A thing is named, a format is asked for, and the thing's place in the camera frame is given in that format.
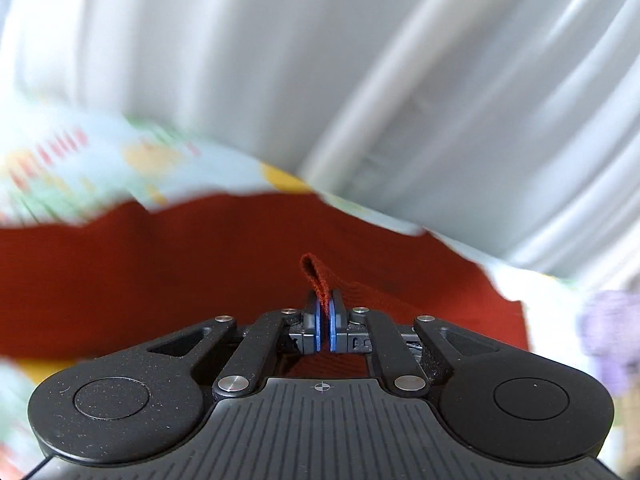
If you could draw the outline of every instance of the yellow pattern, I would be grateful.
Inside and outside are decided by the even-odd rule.
[[[163,176],[180,164],[183,155],[163,144],[140,142],[122,150],[127,164],[143,176]]]
[[[158,186],[155,186],[154,184],[146,184],[145,191],[156,204],[167,205],[169,203],[166,197],[158,189]]]
[[[80,179],[80,183],[82,184],[82,187],[84,187],[85,191],[88,191],[89,193],[93,193],[95,192],[95,186],[94,183],[91,182],[87,177],[82,177]]]
[[[62,191],[65,195],[73,195],[73,192],[71,191],[71,188],[68,186],[68,184],[62,180],[60,177],[54,177],[53,178],[53,183],[54,185],[60,190]]]
[[[312,189],[298,177],[293,176],[286,171],[274,168],[269,164],[260,164],[262,176],[274,188],[283,193],[310,193]]]
[[[18,368],[38,385],[54,373],[76,364],[75,361],[44,361],[36,359],[17,359]]]
[[[29,173],[40,174],[44,172],[44,168],[40,165],[38,159],[31,150],[15,150],[8,153],[4,157],[4,161],[0,164],[0,176],[9,176],[14,174],[20,178],[28,179]]]

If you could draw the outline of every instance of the red cloth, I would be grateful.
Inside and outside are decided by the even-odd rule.
[[[98,356],[219,314],[242,324],[299,308],[305,253],[347,306],[405,324],[431,314],[527,347],[520,304],[431,235],[390,232],[311,194],[264,194],[156,214],[127,203],[80,228],[0,230],[0,354]]]

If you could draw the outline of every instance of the ribbed black surface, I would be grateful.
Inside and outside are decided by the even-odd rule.
[[[592,459],[555,468],[492,462],[453,440],[428,405],[373,379],[269,379],[224,400],[182,447],[149,462],[97,468],[53,459],[34,480],[610,480]]]

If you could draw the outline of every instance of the purple object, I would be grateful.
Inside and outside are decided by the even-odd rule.
[[[612,396],[625,392],[640,363],[640,294],[605,290],[595,294],[578,322],[585,354],[598,363],[598,379]]]

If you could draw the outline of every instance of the circular pad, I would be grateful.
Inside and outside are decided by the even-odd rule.
[[[149,401],[145,385],[124,377],[108,377],[86,384],[74,402],[80,413],[100,420],[117,420],[139,412]]]
[[[520,378],[506,381],[494,391],[495,403],[509,415],[525,420],[547,420],[564,412],[569,397],[550,381]]]

